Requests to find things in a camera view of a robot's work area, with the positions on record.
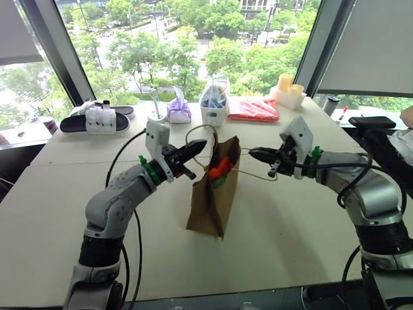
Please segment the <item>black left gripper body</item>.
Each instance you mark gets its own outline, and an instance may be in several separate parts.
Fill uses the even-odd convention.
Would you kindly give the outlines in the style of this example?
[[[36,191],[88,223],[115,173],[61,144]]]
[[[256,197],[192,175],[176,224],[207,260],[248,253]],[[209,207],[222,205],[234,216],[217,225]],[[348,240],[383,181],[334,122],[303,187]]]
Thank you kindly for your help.
[[[185,163],[189,161],[183,159],[183,151],[185,148],[186,145],[180,149],[169,145],[163,149],[163,157],[169,169],[172,171],[173,177],[179,178],[180,176],[185,175],[190,180],[194,180],[196,178],[196,174],[185,167]]]

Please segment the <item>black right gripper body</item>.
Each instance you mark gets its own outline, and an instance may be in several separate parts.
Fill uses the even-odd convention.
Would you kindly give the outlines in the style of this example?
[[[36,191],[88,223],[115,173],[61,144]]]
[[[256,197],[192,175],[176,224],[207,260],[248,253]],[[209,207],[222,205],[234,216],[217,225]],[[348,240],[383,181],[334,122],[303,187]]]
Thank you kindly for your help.
[[[294,164],[296,162],[295,146],[296,142],[293,137],[288,136],[280,148],[271,151],[272,163],[268,172],[269,177],[275,178],[277,173],[286,176],[293,175]]]

